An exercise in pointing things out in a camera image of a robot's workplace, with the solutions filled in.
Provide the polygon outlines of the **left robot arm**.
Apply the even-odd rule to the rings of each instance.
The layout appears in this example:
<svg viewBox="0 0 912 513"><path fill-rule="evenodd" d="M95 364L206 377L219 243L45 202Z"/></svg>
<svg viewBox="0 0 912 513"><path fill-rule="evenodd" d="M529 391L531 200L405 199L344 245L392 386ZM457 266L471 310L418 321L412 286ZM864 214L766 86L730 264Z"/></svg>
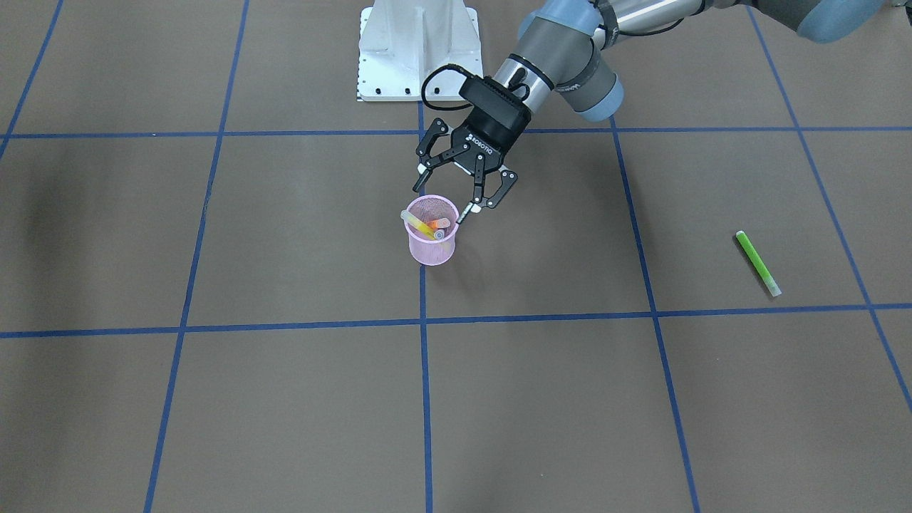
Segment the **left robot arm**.
<svg viewBox="0 0 912 513"><path fill-rule="evenodd" d="M688 17L732 6L732 1L545 2L524 17L514 50L492 76L446 63L425 78L428 86L439 74L459 74L458 95L468 115L456 128L442 119L430 124L416 149L414 191L437 168L452 163L473 181L456 223L498 207L517 180L505 157L551 94L559 94L584 120L606 120L619 109L625 91L603 50L630 38L655 38Z"/></svg>

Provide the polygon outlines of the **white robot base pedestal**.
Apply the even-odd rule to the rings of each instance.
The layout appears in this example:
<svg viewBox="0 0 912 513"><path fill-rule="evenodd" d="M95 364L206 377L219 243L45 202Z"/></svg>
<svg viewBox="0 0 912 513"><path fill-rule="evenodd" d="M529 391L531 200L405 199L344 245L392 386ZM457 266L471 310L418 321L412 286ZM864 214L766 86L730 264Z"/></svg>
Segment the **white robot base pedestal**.
<svg viewBox="0 0 912 513"><path fill-rule="evenodd" d="M362 102L457 102L465 81L447 64L485 74L476 9L462 1L375 1L359 14L356 98Z"/></svg>

